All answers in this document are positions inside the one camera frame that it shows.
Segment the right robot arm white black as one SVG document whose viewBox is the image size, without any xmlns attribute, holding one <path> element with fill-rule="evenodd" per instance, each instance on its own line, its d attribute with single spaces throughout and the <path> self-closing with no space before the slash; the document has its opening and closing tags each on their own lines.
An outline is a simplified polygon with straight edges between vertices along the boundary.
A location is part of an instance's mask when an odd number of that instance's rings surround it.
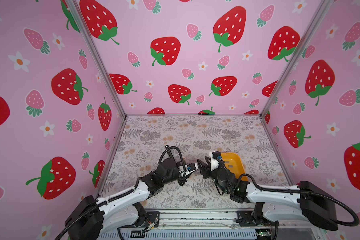
<svg viewBox="0 0 360 240">
<path fill-rule="evenodd" d="M 339 226 L 360 224 L 357 213 L 311 182 L 301 181 L 298 185 L 284 187 L 262 186 L 249 174 L 236 177 L 222 160 L 207 157 L 205 161 L 198 160 L 197 164 L 203 178 L 212 179 L 221 196 L 228 195 L 239 204 L 269 203 L 290 208 L 286 212 L 269 210 L 262 213 L 262 218 L 270 222 L 296 219 L 329 231 L 337 231 Z"/>
</svg>

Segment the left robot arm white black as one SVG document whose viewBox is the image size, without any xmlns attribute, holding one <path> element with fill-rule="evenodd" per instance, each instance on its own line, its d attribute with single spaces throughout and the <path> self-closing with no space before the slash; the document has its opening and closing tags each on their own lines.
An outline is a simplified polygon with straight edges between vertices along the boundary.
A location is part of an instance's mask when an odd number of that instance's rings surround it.
<svg viewBox="0 0 360 240">
<path fill-rule="evenodd" d="M 184 185 L 198 170 L 196 163 L 186 164 L 184 159 L 177 162 L 172 150 L 183 156 L 178 147 L 166 146 L 157 169 L 139 177 L 132 187 L 97 199 L 86 197 L 66 220 L 65 228 L 56 238 L 60 240 L 68 235 L 71 240 L 96 240 L 101 234 L 120 227 L 143 225 L 147 212 L 142 201 L 161 193 L 167 183 Z"/>
</svg>

